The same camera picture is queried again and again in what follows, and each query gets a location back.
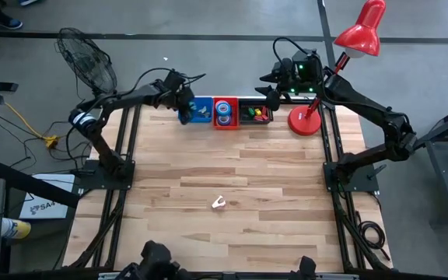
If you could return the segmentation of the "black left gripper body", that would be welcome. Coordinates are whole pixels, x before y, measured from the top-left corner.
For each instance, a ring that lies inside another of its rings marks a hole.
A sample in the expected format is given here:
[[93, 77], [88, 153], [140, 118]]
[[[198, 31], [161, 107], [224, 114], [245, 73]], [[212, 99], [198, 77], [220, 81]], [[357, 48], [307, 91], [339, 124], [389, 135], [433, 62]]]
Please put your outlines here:
[[168, 107], [179, 112], [189, 112], [189, 103], [194, 102], [194, 93], [189, 85], [182, 85], [169, 95]]

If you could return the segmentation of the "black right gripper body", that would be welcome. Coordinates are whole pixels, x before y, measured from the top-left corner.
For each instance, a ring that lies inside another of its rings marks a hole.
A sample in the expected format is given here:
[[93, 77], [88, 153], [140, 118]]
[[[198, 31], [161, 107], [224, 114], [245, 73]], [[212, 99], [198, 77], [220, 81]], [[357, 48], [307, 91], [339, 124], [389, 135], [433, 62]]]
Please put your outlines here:
[[302, 49], [291, 58], [293, 70], [289, 80], [290, 93], [315, 93], [322, 80], [322, 62], [316, 49]]

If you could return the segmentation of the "light blue tape roll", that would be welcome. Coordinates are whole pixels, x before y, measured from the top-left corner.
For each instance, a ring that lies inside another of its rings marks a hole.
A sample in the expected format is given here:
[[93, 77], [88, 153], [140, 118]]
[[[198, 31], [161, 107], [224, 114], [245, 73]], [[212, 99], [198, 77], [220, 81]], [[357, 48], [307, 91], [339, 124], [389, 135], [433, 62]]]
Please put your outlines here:
[[232, 113], [231, 105], [225, 100], [219, 100], [215, 103], [215, 110], [219, 116], [229, 116]]

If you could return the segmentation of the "black floor tape strip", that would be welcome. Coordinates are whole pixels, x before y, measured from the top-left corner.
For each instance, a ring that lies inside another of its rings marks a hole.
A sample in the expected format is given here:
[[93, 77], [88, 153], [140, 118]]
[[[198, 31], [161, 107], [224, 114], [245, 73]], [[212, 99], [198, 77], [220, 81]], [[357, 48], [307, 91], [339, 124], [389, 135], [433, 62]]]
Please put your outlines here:
[[[0, 30], [1, 38], [56, 39], [54, 32], [16, 32]], [[87, 33], [92, 40], [203, 40], [203, 41], [272, 41], [274, 35], [197, 35], [197, 34], [126, 34]], [[448, 44], [448, 38], [424, 37], [381, 37], [382, 44]]]
[[317, 8], [320, 16], [320, 24], [324, 38], [324, 45], [327, 53], [327, 62], [330, 68], [335, 67], [335, 56], [333, 48], [333, 38], [331, 36], [330, 27], [327, 18], [327, 11], [324, 4], [324, 0], [317, 0]]

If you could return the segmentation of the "blue plastic basket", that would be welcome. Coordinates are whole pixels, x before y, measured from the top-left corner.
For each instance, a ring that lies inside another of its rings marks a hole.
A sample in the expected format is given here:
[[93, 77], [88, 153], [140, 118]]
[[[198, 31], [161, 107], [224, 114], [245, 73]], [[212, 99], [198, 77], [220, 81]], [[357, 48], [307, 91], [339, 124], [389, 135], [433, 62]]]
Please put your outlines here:
[[[213, 99], [208, 96], [196, 96], [194, 98], [194, 104], [195, 104], [195, 110], [194, 110], [194, 116], [190, 117], [189, 115], [189, 123], [209, 123], [212, 120], [212, 106], [213, 106]], [[211, 111], [211, 117], [210, 118], [204, 118], [198, 116], [198, 110], [200, 110], [202, 107], [207, 107], [209, 111]]]

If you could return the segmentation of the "black plastic basket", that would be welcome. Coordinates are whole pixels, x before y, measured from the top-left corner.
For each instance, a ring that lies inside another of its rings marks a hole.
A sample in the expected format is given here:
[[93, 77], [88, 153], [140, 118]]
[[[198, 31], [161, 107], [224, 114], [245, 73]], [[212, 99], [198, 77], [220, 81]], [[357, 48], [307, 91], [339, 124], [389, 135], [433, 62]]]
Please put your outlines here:
[[259, 99], [239, 99], [239, 121], [241, 125], [252, 125], [252, 124], [269, 124], [274, 120], [274, 114], [271, 109], [268, 109], [269, 121], [254, 121], [254, 117], [251, 117], [248, 113], [248, 108], [251, 107], [254, 110], [267, 107], [265, 100]]

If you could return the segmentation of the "red desk lamp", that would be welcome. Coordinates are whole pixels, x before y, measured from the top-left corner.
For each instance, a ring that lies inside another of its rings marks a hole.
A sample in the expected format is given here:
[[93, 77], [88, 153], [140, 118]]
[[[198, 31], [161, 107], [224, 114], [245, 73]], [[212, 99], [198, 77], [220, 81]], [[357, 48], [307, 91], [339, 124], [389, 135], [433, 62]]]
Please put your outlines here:
[[[338, 58], [334, 72], [341, 71], [351, 58], [380, 54], [380, 39], [377, 28], [386, 11], [385, 0], [366, 0], [355, 24], [340, 33], [334, 44], [345, 50]], [[299, 135], [312, 135], [320, 129], [321, 119], [318, 112], [320, 100], [314, 99], [313, 105], [294, 109], [289, 115], [289, 127]]]

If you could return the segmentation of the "red plastic basket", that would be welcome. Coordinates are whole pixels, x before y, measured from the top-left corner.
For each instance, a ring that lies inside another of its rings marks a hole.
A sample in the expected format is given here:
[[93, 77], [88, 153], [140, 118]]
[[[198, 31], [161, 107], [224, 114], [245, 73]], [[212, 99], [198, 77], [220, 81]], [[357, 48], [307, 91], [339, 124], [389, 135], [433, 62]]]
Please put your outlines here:
[[[217, 124], [217, 117], [218, 114], [216, 113], [215, 110], [215, 103], [219, 100], [225, 100], [227, 101], [231, 107], [232, 107], [232, 113], [230, 114], [232, 120], [231, 123], [228, 126], [219, 126]], [[212, 123], [215, 129], [220, 129], [220, 130], [236, 130], [239, 127], [239, 102], [238, 99], [236, 97], [214, 97], [213, 98], [213, 119], [212, 119]]]

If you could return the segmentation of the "black floor fan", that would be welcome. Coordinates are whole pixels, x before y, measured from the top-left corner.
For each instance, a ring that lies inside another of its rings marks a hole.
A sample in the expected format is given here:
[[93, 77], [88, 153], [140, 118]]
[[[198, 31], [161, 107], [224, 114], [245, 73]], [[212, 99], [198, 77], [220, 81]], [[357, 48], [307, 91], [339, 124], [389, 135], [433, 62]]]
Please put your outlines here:
[[57, 38], [58, 51], [93, 94], [113, 93], [117, 76], [110, 55], [102, 51], [85, 33], [73, 27], [61, 28]]

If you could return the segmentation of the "white printed box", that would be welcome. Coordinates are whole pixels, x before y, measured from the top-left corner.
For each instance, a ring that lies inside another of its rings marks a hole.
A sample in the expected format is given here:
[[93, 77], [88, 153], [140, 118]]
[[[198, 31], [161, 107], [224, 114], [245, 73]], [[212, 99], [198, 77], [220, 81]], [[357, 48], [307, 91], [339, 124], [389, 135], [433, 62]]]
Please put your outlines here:
[[[71, 174], [39, 173], [33, 175], [33, 177], [68, 192], [72, 191], [75, 183], [75, 176]], [[66, 205], [27, 193], [19, 219], [64, 219], [67, 211], [68, 207]]]

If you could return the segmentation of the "black metal bar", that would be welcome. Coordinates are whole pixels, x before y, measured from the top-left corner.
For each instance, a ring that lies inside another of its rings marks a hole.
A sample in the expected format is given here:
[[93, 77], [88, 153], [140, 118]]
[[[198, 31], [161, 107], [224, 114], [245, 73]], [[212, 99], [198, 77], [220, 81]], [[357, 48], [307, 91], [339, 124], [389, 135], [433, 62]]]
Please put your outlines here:
[[70, 208], [76, 208], [80, 199], [77, 194], [14, 170], [3, 163], [0, 163], [0, 179], [5, 180], [7, 187], [35, 194], [38, 197], [66, 205]]

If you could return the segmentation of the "person's yellow white shoe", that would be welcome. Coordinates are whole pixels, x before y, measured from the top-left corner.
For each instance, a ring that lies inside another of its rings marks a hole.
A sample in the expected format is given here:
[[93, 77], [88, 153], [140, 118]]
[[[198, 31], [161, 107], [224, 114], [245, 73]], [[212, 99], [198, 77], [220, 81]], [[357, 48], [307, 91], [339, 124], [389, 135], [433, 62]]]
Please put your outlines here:
[[31, 224], [18, 219], [2, 218], [1, 237], [21, 240], [31, 231]]

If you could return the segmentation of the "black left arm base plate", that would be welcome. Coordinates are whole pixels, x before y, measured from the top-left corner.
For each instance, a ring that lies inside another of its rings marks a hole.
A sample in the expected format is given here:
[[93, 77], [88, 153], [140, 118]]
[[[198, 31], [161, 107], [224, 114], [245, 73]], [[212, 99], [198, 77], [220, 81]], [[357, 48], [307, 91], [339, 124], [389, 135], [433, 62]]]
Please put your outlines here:
[[74, 174], [80, 179], [80, 186], [83, 189], [119, 190], [125, 191], [132, 187], [135, 173], [135, 161], [127, 162], [124, 165], [124, 176], [117, 177], [109, 174], [101, 165], [98, 159], [88, 159], [85, 165]]

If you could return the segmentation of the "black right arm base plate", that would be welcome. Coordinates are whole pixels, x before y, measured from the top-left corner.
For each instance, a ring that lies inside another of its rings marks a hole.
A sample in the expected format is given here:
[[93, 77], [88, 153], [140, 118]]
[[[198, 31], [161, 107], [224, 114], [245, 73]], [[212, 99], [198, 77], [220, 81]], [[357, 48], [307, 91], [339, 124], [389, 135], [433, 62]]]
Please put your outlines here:
[[330, 192], [378, 192], [379, 185], [377, 174], [380, 173], [386, 164], [378, 166], [364, 166], [358, 168], [347, 180], [340, 177], [336, 171], [337, 163], [324, 163], [324, 181], [327, 191]]

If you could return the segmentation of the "black clamp mount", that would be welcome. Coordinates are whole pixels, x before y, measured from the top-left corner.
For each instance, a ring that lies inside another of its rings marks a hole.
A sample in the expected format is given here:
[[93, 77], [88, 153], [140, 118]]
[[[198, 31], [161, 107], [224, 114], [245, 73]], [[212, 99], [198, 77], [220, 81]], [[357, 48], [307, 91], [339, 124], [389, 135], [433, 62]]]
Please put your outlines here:
[[191, 280], [190, 273], [172, 261], [169, 249], [153, 240], [145, 243], [142, 261], [130, 263], [114, 280]]
[[297, 271], [290, 271], [288, 280], [316, 280], [316, 268], [317, 265], [312, 258], [302, 256], [299, 269]]

